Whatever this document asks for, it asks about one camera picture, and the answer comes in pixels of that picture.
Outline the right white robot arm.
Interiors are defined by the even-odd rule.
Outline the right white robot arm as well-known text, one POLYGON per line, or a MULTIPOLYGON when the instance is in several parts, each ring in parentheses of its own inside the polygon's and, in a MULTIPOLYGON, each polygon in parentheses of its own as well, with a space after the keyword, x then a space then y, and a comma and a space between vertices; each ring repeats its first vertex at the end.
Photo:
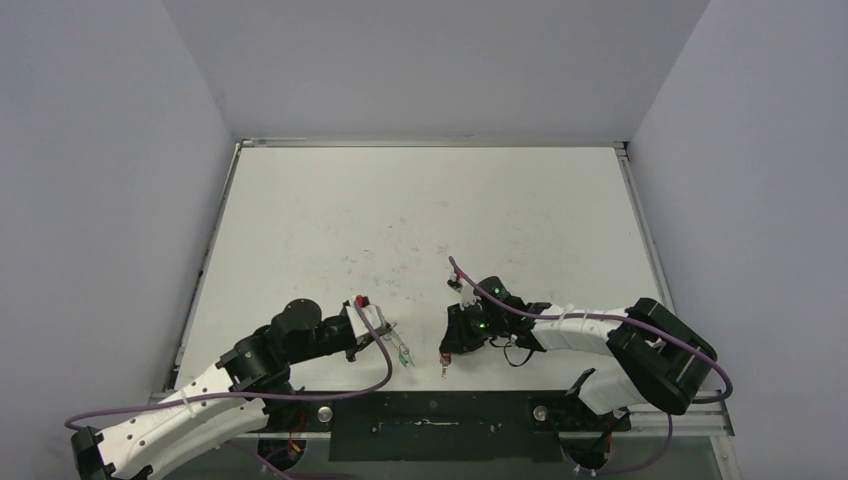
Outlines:
POLYGON ((623 309, 579 310, 525 302, 497 276, 472 285, 454 274, 447 284, 461 300, 447 308, 439 345, 443 366, 453 356, 470 354, 497 339, 530 355, 569 350, 616 360, 611 370, 588 368, 571 387, 565 414, 580 429, 593 427, 614 410, 642 403, 682 415, 696 403, 717 366, 714 348, 651 298, 623 309))

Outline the large metal keyring plate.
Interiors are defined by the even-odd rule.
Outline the large metal keyring plate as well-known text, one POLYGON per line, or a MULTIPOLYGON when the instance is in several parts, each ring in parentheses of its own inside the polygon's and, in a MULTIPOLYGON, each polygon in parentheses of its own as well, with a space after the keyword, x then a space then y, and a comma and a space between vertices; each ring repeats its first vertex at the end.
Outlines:
POLYGON ((397 358, 399 361, 400 356, 404 356, 408 359, 409 365, 408 367, 415 367, 415 362, 413 356, 411 354, 410 348, 406 345, 406 343, 402 340, 400 334, 397 331, 397 324, 391 323, 388 327, 387 333, 383 336, 385 340, 389 342, 389 344, 396 350, 397 358))

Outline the key with red tag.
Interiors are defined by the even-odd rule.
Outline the key with red tag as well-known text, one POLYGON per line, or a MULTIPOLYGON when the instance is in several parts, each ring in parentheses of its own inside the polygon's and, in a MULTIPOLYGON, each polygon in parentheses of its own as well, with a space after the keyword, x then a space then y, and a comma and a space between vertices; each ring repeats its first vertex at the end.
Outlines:
POLYGON ((443 353, 440 355, 440 378, 442 380, 446 379, 447 371, 449 366, 452 363, 452 356, 449 353, 443 353))

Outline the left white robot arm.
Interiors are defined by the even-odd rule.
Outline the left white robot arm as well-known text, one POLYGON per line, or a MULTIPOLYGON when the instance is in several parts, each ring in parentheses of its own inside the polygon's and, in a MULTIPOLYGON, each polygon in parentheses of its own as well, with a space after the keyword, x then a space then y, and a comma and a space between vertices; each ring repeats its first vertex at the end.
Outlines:
POLYGON ((82 479, 161 479, 238 435, 290 428, 310 396, 290 383, 293 365, 342 352, 349 360, 392 326, 369 299, 356 296, 335 316, 296 299, 239 340, 198 377, 132 418, 82 427, 71 438, 82 479))

